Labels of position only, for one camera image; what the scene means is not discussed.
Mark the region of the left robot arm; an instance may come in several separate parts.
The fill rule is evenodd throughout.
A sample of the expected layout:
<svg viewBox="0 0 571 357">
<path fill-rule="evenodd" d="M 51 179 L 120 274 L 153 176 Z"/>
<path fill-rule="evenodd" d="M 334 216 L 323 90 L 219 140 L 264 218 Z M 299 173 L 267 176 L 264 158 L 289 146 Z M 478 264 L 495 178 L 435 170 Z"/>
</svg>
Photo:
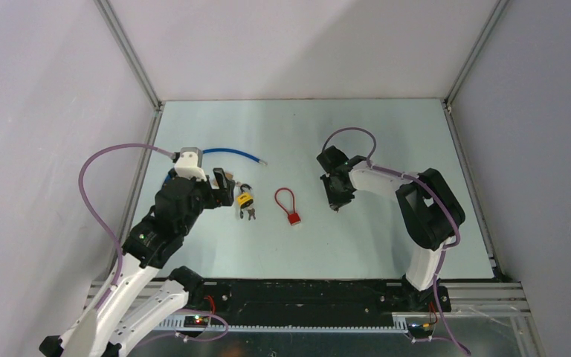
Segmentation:
<svg viewBox="0 0 571 357">
<path fill-rule="evenodd" d="M 184 243 L 199 215 L 233 205 L 234 180 L 213 171 L 217 187 L 201 169 L 179 169 L 155 194 L 148 214 L 121 248 L 114 274 L 84 313 L 63 334 L 45 337 L 44 356 L 127 356 L 163 319 L 177 310 L 198 309 L 205 300 L 203 278 L 190 268 L 174 269 L 163 286 L 136 309 L 131 305 Z"/>
</svg>

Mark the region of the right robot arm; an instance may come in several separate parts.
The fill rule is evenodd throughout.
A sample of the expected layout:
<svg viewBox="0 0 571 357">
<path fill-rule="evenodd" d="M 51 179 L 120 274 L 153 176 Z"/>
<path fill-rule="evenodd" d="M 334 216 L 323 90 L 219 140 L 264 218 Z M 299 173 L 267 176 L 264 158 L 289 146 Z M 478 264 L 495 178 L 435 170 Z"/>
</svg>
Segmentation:
<svg viewBox="0 0 571 357">
<path fill-rule="evenodd" d="M 413 241 L 410 265 L 401 278 L 401 293 L 392 302 L 412 311 L 426 311 L 442 296 L 433 292 L 443 252 L 456 242 L 466 215 L 442 174 L 434 168 L 421 173 L 389 173 L 357 155 L 348 158 L 335 146 L 317 156 L 329 207 L 334 212 L 348 205 L 355 192 L 387 197 L 399 205 Z"/>
</svg>

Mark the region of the yellow black padlock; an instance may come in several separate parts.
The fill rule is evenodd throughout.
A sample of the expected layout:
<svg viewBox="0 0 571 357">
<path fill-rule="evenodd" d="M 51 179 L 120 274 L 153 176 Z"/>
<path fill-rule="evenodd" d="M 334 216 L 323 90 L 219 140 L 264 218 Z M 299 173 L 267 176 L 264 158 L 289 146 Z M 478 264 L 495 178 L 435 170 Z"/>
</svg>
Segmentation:
<svg viewBox="0 0 571 357">
<path fill-rule="evenodd" d="M 239 190 L 240 194 L 237 196 L 236 202 L 242 210 L 245 210 L 254 204 L 252 187 L 249 184 L 241 184 Z"/>
</svg>

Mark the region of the silver key pair front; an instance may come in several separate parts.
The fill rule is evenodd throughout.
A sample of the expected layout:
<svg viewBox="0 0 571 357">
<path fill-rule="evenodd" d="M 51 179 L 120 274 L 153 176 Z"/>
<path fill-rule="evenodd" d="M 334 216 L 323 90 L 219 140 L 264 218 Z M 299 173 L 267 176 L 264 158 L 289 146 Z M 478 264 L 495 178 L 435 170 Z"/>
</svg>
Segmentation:
<svg viewBox="0 0 571 357">
<path fill-rule="evenodd" d="M 243 219 L 244 217 L 248 218 L 248 221 L 255 220 L 256 214 L 254 208 L 242 208 L 239 212 L 239 218 Z"/>
</svg>

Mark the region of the red cable padlock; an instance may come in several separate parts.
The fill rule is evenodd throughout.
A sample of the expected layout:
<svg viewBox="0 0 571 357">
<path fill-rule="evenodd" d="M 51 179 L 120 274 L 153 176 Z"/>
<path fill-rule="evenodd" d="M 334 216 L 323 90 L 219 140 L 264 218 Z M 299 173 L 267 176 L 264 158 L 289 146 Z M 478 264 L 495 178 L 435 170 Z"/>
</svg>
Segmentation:
<svg viewBox="0 0 571 357">
<path fill-rule="evenodd" d="M 283 203 L 280 200 L 280 197 L 282 195 L 288 195 L 289 196 L 290 202 L 288 205 L 286 203 Z M 284 213 L 286 214 L 286 217 L 287 217 L 287 220 L 288 220 L 288 223 L 290 224 L 290 226 L 296 226 L 302 222 L 302 219 L 300 218 L 300 214 L 297 211 L 296 196 L 290 188 L 288 188 L 288 187 L 278 188 L 274 193 L 274 201 L 277 204 L 277 206 L 281 210 L 283 210 Z"/>
</svg>

